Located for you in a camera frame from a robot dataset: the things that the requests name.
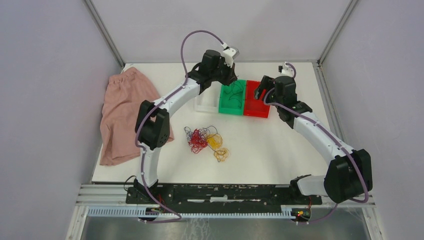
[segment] white tabletop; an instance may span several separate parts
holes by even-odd
[[[187,64],[191,69],[194,64]],[[260,81],[263,75],[276,77],[277,62],[236,63],[239,79]],[[297,97],[307,103],[328,127],[318,82],[310,62],[293,63],[297,70]],[[144,73],[161,95],[184,80],[181,63],[130,63]],[[271,107],[268,119],[221,113],[197,112],[193,100],[181,107],[170,120],[175,140],[162,147],[158,178],[161,183],[215,184],[288,184],[297,176],[325,175],[327,165],[320,154],[300,134],[278,117]],[[184,127],[205,128],[214,125],[230,156],[217,162],[211,149],[199,154],[190,151]],[[101,166],[100,156],[93,182],[124,182],[140,169],[140,158],[116,166]]]

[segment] purple cable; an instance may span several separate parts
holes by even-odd
[[[294,111],[294,110],[292,110],[292,109],[290,109],[290,108],[288,108],[288,107],[286,107],[286,106],[284,106],[284,105],[282,105],[280,103],[277,103],[277,102],[267,103],[266,100],[268,98],[268,95],[272,91],[274,91],[274,89],[275,89],[275,87],[271,88],[265,94],[265,96],[263,97],[263,104],[269,105],[269,106],[270,105],[274,105],[274,106],[280,107],[280,108],[288,111],[289,113],[294,114],[294,115],[296,115],[296,116],[298,116],[300,118],[303,118],[303,119],[311,122],[312,124],[316,125],[318,128],[320,128],[337,145],[337,147],[339,147],[346,154],[347,158],[349,158],[350,162],[352,163],[353,168],[355,169],[356,174],[358,175],[358,178],[359,178],[360,184],[362,185],[363,193],[364,193],[365,196],[364,196],[364,199],[363,200],[358,200],[358,199],[354,199],[354,198],[352,198],[351,200],[354,201],[354,202],[357,202],[357,203],[362,203],[362,204],[368,202],[369,194],[368,194],[367,185],[365,184],[364,178],[362,177],[362,174],[361,174],[361,171],[358,168],[358,165],[355,163],[354,158],[351,156],[351,154],[348,152],[348,150],[346,150],[346,148],[344,148],[342,146],[342,144],[325,127],[323,127],[322,125],[318,124],[317,121],[311,119],[310,117],[304,116],[304,115],[302,115],[302,114],[300,114],[300,113],[298,113],[298,112],[296,112],[296,111]],[[324,219],[328,218],[329,216],[331,216],[334,213],[334,211],[336,210],[337,206],[338,205],[336,204],[334,206],[334,208],[327,215],[325,215],[324,217],[319,218],[319,219],[316,219],[316,220],[313,220],[313,221],[310,221],[309,223],[316,223],[316,222],[319,222],[321,220],[324,220]]]
[[[149,195],[149,197],[151,199],[153,199],[153,201],[155,203],[157,203],[159,206],[161,206],[162,208],[168,210],[168,212],[171,212],[175,215],[178,216],[178,218],[173,218],[173,219],[167,219],[167,220],[160,220],[160,221],[145,221],[145,223],[149,223],[149,224],[162,224],[162,223],[172,223],[172,222],[177,222],[179,220],[182,219],[181,215],[178,214],[177,212],[175,212],[174,210],[168,208],[167,206],[165,206],[164,204],[162,204],[159,200],[157,200],[152,193],[149,191],[149,188],[147,187],[147,183],[146,183],[146,179],[144,176],[144,163],[145,163],[145,152],[146,152],[146,148],[139,144],[139,136],[140,136],[140,132],[143,128],[143,125],[145,124],[145,122],[147,121],[148,118],[150,118],[150,116],[152,115],[152,113],[158,109],[161,105],[163,105],[166,101],[168,101],[172,96],[174,96],[176,93],[178,93],[179,91],[181,91],[181,89],[183,89],[183,86],[185,86],[187,84],[187,81],[189,80],[189,73],[187,72],[187,67],[186,67],[186,62],[184,61],[184,57],[183,57],[183,48],[184,48],[184,44],[186,43],[186,40],[193,34],[196,33],[207,33],[210,34],[212,36],[214,36],[221,44],[224,44],[224,42],[215,34],[213,34],[210,31],[206,31],[206,30],[196,30],[196,31],[192,31],[190,32],[187,36],[185,36],[184,40],[182,41],[181,44],[181,62],[182,62],[182,66],[184,67],[184,72],[185,72],[185,80],[184,83],[182,84],[182,86],[180,86],[179,88],[177,88],[175,91],[173,91],[171,94],[169,94],[167,97],[165,97],[164,100],[160,101],[157,105],[155,105],[148,113],[147,115],[143,118],[143,120],[140,123],[140,126],[138,126],[137,129],[137,133],[135,134],[135,145],[141,149],[143,149],[143,154],[141,155],[141,180],[143,182],[143,186],[144,189],[146,190],[147,194]]]
[[[293,69],[293,78],[296,77],[296,68],[295,66],[293,66],[293,64],[291,64],[290,62],[286,62],[285,63],[287,66],[289,66],[291,69]]]

